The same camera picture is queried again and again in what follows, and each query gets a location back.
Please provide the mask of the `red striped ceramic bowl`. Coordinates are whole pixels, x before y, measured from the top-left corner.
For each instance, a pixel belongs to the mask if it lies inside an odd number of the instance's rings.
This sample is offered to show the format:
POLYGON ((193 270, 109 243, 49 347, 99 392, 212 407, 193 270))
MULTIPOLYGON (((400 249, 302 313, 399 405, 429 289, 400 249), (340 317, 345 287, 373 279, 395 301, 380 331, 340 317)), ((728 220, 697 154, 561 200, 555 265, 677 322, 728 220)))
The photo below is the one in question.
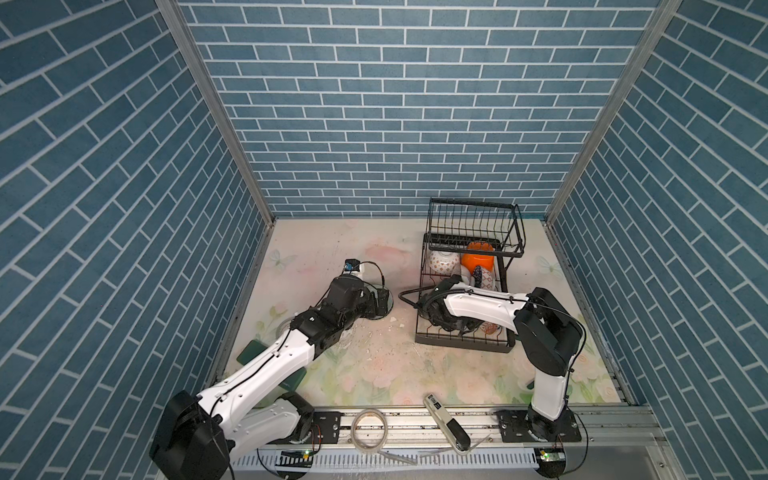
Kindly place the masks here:
POLYGON ((469 285, 470 287, 475 284, 473 274, 463 264, 458 264, 453 269, 453 274, 459 275, 462 279, 462 282, 469 285))

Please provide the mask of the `green patterned ceramic bowl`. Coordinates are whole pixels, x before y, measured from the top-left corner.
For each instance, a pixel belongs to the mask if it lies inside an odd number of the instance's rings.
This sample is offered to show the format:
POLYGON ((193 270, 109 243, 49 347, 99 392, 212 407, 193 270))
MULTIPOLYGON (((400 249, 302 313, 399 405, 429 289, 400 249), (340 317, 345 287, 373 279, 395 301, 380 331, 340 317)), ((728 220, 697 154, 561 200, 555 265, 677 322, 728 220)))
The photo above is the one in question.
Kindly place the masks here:
POLYGON ((431 251, 428 256, 429 271, 433 275, 452 276, 461 273, 461 255, 457 252, 431 251))

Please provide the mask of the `green striped ceramic bowl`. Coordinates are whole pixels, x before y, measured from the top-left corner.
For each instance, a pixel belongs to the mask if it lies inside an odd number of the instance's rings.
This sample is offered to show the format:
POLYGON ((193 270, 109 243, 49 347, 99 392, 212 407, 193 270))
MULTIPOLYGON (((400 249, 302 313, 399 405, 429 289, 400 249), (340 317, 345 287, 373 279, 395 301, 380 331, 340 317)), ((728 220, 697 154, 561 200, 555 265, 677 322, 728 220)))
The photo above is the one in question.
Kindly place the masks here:
POLYGON ((370 286, 373 306, 370 309, 369 320, 380 320, 390 314, 394 307, 394 300, 388 288, 370 286))

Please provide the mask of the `blue triangle patterned bowl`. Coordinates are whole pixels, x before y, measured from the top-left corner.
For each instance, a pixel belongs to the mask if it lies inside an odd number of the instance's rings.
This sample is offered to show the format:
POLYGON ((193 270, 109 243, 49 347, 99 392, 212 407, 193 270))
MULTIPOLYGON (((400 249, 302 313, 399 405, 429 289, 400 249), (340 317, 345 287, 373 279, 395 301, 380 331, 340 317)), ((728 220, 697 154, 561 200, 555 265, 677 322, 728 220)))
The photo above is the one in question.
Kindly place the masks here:
POLYGON ((476 288, 496 291, 495 274, 483 266, 476 266, 472 273, 473 286, 476 288))

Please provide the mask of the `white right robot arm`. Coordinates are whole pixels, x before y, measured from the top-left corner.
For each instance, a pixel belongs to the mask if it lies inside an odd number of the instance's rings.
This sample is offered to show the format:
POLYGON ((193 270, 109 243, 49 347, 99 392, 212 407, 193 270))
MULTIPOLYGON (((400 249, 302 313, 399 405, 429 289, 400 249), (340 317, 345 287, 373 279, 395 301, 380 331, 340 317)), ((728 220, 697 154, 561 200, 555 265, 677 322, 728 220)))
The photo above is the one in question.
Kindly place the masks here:
POLYGON ((513 295, 470 286, 453 275, 425 288, 414 307, 431 324, 461 335, 484 322, 512 331, 535 369, 526 414, 529 431, 553 442, 571 425, 567 390, 585 345, 585 329, 549 290, 513 295))

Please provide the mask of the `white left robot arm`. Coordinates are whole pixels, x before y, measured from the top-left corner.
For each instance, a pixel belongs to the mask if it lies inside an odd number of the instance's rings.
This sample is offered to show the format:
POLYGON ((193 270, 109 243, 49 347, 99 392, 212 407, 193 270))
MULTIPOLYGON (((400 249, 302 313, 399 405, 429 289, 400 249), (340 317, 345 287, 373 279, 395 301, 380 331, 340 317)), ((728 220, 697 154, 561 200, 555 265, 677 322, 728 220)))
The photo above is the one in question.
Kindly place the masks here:
POLYGON ((275 440, 303 438, 313 408, 286 394, 264 409, 257 404, 294 372, 334 346, 360 318, 387 316, 389 290, 351 274, 334 278, 317 305, 298 313, 258 356, 219 383, 167 402, 149 456, 168 479, 220 479, 233 461, 275 440))

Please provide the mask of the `black wire dish rack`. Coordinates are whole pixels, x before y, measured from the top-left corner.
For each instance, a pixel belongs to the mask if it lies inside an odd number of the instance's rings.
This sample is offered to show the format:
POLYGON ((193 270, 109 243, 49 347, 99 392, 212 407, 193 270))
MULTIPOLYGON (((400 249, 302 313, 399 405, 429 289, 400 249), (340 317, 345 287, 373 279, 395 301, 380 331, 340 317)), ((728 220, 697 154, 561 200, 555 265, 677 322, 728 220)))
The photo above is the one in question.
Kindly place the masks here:
POLYGON ((419 344, 508 353, 515 344, 510 327, 471 320, 443 307, 421 306, 440 283, 457 276, 468 288, 508 290, 507 271, 524 254, 526 232, 515 204, 471 199, 432 198, 423 235, 416 291, 415 341, 419 344))

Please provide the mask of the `orange plastic bowl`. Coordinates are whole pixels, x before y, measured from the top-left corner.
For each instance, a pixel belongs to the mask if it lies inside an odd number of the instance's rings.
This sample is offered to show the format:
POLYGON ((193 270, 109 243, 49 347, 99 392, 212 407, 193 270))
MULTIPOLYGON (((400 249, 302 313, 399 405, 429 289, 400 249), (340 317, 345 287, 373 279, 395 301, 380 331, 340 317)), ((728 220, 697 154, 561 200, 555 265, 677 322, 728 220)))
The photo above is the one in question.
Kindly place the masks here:
POLYGON ((461 264, 470 272, 474 272, 477 267, 492 272, 495 264, 494 252, 494 247, 488 242, 470 242, 467 251, 461 255, 461 264))

